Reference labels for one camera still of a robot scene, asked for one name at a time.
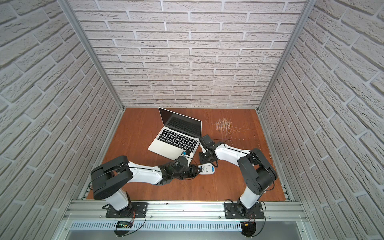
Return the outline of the white wireless mouse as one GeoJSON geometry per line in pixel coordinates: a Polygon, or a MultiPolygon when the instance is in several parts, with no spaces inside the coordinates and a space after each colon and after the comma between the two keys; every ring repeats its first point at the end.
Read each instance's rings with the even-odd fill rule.
{"type": "Polygon", "coordinates": [[[210,163],[199,165],[198,168],[200,175],[213,175],[215,173],[215,167],[210,163]]]}

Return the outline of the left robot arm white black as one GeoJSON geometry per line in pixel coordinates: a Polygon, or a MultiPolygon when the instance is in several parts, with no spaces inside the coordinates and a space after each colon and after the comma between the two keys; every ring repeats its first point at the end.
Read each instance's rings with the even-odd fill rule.
{"type": "Polygon", "coordinates": [[[163,186],[173,180],[186,181],[202,172],[190,164],[184,155],[160,166],[144,166],[130,162],[127,156],[119,156],[91,171],[91,187],[94,200],[105,200],[114,210],[121,211],[131,205],[123,187],[127,183],[146,183],[163,186]]]}

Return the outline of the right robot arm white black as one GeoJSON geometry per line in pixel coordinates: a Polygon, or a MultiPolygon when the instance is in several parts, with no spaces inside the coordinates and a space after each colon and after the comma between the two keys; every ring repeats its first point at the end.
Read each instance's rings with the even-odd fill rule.
{"type": "Polygon", "coordinates": [[[215,143],[210,136],[200,138],[201,164],[211,164],[219,160],[239,167],[246,183],[246,189],[238,199],[238,211],[243,215],[250,212],[270,186],[275,184],[278,175],[261,150],[241,150],[225,143],[215,143]]]}

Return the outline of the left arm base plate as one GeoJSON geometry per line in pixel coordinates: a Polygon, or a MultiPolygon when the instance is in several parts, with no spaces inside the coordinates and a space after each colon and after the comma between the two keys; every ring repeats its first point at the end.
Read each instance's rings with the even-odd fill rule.
{"type": "Polygon", "coordinates": [[[139,218],[144,219],[148,207],[147,202],[133,202],[122,210],[115,210],[110,204],[102,207],[106,210],[106,218],[139,218]]]}

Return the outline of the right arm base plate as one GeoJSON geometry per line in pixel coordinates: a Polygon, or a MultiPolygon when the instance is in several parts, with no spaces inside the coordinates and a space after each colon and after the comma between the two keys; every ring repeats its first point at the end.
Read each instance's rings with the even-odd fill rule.
{"type": "Polygon", "coordinates": [[[250,209],[247,209],[242,203],[224,203],[226,219],[256,219],[265,218],[264,209],[261,203],[256,203],[250,209]]]}

